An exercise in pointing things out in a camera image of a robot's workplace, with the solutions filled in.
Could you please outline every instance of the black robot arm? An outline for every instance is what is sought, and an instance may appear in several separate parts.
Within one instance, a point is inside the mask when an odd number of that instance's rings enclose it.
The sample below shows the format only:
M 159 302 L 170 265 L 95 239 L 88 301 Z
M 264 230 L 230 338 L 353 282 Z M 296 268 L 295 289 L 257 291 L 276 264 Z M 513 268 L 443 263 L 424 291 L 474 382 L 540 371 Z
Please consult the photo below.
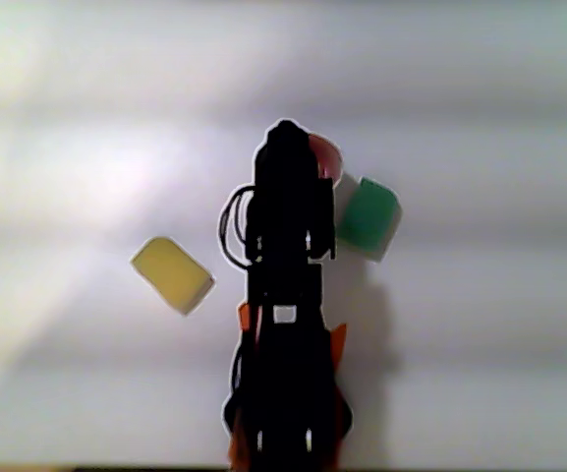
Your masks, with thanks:
M 252 191 L 246 231 L 239 227 L 242 196 Z M 248 264 L 228 250 L 235 230 Z M 335 382 L 331 336 L 322 305 L 322 265 L 335 258 L 333 181 L 318 178 L 309 135 L 291 121 L 270 130 L 255 157 L 254 184 L 240 188 L 220 216 L 220 244 L 246 271 L 248 319 L 233 363 L 224 420 L 231 461 L 251 471 L 323 470 L 337 459 L 351 410 Z M 277 311 L 295 315 L 278 323 Z M 233 457 L 241 455 L 242 459 Z

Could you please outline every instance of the white table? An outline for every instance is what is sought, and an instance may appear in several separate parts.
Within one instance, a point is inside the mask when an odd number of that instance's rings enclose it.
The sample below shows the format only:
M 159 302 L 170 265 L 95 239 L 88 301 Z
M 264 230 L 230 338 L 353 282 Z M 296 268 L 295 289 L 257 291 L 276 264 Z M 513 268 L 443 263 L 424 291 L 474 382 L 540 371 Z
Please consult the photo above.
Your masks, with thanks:
M 567 468 L 567 2 L 198 5 L 0 1 L 0 462 L 226 463 L 217 217 L 289 116 L 404 209 L 325 268 L 342 465 Z M 217 280 L 186 319 L 160 234 Z

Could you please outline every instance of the green sponge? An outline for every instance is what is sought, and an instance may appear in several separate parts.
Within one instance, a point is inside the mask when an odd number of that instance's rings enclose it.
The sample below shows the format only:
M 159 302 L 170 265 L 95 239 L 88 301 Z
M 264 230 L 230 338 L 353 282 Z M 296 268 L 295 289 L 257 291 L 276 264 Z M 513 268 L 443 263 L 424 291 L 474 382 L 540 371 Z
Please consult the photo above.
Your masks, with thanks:
M 344 211 L 337 237 L 366 253 L 381 251 L 398 211 L 390 190 L 363 178 Z

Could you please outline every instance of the black cable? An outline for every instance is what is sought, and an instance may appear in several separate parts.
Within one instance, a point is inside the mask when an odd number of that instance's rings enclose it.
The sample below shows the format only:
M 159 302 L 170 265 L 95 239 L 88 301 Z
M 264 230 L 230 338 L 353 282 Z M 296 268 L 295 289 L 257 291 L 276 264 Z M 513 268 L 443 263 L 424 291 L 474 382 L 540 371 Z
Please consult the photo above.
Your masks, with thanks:
M 243 269 L 243 270 L 247 270 L 248 266 L 245 265 L 244 263 L 240 262 L 237 258 L 235 258 L 235 256 L 233 256 L 233 254 L 229 251 L 228 249 L 228 244 L 227 244 L 227 238 L 226 238 L 226 233 L 228 230 L 228 218 L 231 215 L 231 210 L 233 208 L 233 204 L 239 199 L 241 199 L 242 195 L 245 192 L 248 192 L 250 190 L 254 190 L 255 186 L 254 185 L 245 185 L 244 187 L 239 188 L 231 197 L 231 199 L 229 200 L 228 204 L 226 205 L 226 207 L 222 210 L 222 213 L 220 214 L 220 221 L 219 221 L 219 227 L 218 227 L 218 236 L 219 236 L 219 240 L 220 240 L 220 245 L 222 246 L 222 252 L 224 253 L 224 255 L 226 256 L 226 258 L 233 263 L 235 266 Z M 239 223 L 236 223 L 236 229 L 239 232 Z
M 235 218 L 233 218 L 235 221 L 233 222 L 235 223 L 235 236 L 237 236 L 237 239 L 239 239 L 242 244 L 246 245 L 246 238 L 244 237 L 242 230 L 240 229 L 240 209 L 242 207 L 243 197 L 244 194 L 240 195 L 240 197 L 237 199 L 237 203 L 235 204 Z

